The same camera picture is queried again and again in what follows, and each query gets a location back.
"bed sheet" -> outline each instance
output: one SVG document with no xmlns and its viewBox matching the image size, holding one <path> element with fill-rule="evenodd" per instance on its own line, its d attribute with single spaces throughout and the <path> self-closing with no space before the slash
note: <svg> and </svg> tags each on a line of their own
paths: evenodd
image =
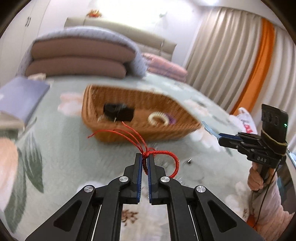
<svg viewBox="0 0 296 241">
<path fill-rule="evenodd" d="M 87 139 L 91 130 L 81 120 L 81 107 L 88 84 L 169 95 L 216 131 L 239 131 L 228 121 L 229 115 L 207 97 L 185 83 L 155 74 L 148 73 L 143 79 L 64 76 L 47 81 L 50 90 L 25 132 L 19 137 L 7 132 L 6 138 L 0 139 L 7 145 L 6 159 L 0 160 L 6 173 L 0 177 L 0 218 L 19 241 L 25 240 L 82 187 L 106 185 L 134 162 L 137 149 L 131 144 Z M 203 128 L 180 140 L 148 145 L 178 156 L 180 170 L 176 179 L 183 185 L 204 185 L 241 218 L 248 217 L 247 177 L 251 162 L 245 156 L 220 147 Z M 169 156 L 158 155 L 155 162 L 168 174 L 174 170 Z M 170 240 L 166 206 L 150 206 L 147 195 L 147 177 L 143 174 L 140 204 L 124 205 L 126 221 L 122 223 L 120 240 Z"/>
</svg>

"brown woven basket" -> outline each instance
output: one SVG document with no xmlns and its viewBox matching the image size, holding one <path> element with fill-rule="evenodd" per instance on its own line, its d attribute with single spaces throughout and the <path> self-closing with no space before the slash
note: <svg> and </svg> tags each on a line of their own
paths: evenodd
<svg viewBox="0 0 296 241">
<path fill-rule="evenodd" d="M 177 139 L 201 127 L 192 115 L 171 98 L 149 92 L 114 88 L 108 86 L 88 85 L 83 98 L 82 119 L 93 132 L 100 129 L 123 129 L 120 121 L 113 122 L 103 115 L 105 103 L 124 103 L 135 108 L 134 117 L 127 125 L 134 128 L 145 141 Z M 174 125 L 153 126 L 148 122 L 148 116 L 155 111 L 168 113 L 176 119 Z M 123 137 L 110 132 L 98 132 L 96 138 L 103 142 L 126 141 Z"/>
</svg>

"red string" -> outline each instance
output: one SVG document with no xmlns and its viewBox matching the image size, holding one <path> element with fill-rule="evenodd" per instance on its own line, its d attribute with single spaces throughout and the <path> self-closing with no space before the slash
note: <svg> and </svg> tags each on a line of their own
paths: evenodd
<svg viewBox="0 0 296 241">
<path fill-rule="evenodd" d="M 170 152 L 170 151 L 156 151 L 156 150 L 155 150 L 154 148 L 152 148 L 152 147 L 148 148 L 146 142 L 144 141 L 144 139 L 141 137 L 141 135 L 140 135 L 138 132 L 136 132 L 136 131 L 135 131 L 133 128 L 131 128 L 130 126 L 126 125 L 123 121 L 122 121 L 122 124 L 123 124 L 126 128 L 132 130 L 132 131 L 133 131 L 133 132 L 139 137 L 139 139 L 143 142 L 146 151 L 143 150 L 143 148 L 142 148 L 140 142 L 138 141 L 138 139 L 137 139 L 133 134 L 131 134 L 131 133 L 128 132 L 128 131 L 122 130 L 122 129 L 114 129 L 114 130 L 97 130 L 97 131 L 95 131 L 92 135 L 88 136 L 88 138 L 94 136 L 94 135 L 97 134 L 98 132 L 111 132 L 111 133 L 116 133 L 117 135 L 120 135 L 120 136 L 124 137 L 124 138 L 127 139 L 129 142 L 131 142 L 134 146 L 136 146 L 136 147 L 139 149 L 139 151 L 142 153 L 142 166 L 143 166 L 143 169 L 144 169 L 144 172 L 145 172 L 146 175 L 148 174 L 146 159 L 148 158 L 148 156 L 149 156 L 150 154 L 152 154 L 153 156 L 155 156 L 155 155 L 157 155 L 157 154 L 169 155 L 169 156 L 171 156 L 171 157 L 175 160 L 175 165 L 176 165 L 176 166 L 175 166 L 175 171 L 174 171 L 173 174 L 170 175 L 169 177 L 170 177 L 170 178 L 174 178 L 174 177 L 177 175 L 178 170 L 179 170 L 179 160 L 178 160 L 178 157 L 177 157 L 174 153 L 172 153 L 172 152 Z M 136 143 L 137 143 L 138 145 L 137 145 L 132 139 L 128 138 L 127 136 L 125 136 L 124 134 L 120 133 L 119 131 L 123 131 L 124 133 L 130 135 L 130 136 L 136 141 Z"/>
</svg>

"book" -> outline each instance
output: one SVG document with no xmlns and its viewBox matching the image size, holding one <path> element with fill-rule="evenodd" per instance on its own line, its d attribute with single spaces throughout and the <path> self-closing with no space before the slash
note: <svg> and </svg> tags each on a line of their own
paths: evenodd
<svg viewBox="0 0 296 241">
<path fill-rule="evenodd" d="M 16 77 L 1 87 L 0 129 L 23 129 L 49 87 L 25 77 Z"/>
</svg>

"black cable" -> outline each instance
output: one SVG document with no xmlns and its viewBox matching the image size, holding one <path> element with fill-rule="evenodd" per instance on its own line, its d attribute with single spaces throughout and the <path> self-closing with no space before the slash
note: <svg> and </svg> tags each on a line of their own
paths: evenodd
<svg viewBox="0 0 296 241">
<path fill-rule="evenodd" d="M 269 190 L 269 188 L 270 188 L 270 185 L 271 185 L 271 183 L 272 183 L 272 180 L 274 179 L 274 176 L 276 175 L 276 171 L 277 171 L 277 169 L 279 168 L 279 164 L 280 164 L 280 161 L 279 161 L 279 163 L 278 163 L 278 165 L 277 165 L 277 167 L 276 167 L 276 169 L 275 169 L 275 171 L 274 171 L 274 174 L 273 174 L 273 176 L 272 176 L 272 178 L 271 178 L 271 180 L 270 180 L 270 183 L 268 184 L 268 187 L 267 187 L 266 193 L 264 194 L 264 197 L 263 197 L 263 200 L 262 200 L 262 203 L 261 203 L 260 209 L 259 209 L 259 214 L 258 214 L 257 221 L 255 222 L 253 228 L 257 225 L 257 223 L 258 223 L 258 221 L 259 221 L 260 213 L 261 213 L 261 209 L 262 209 L 262 207 L 263 207 L 264 200 L 265 200 L 265 198 L 266 198 L 266 195 L 267 195 L 267 192 L 268 192 L 268 190 Z"/>
</svg>

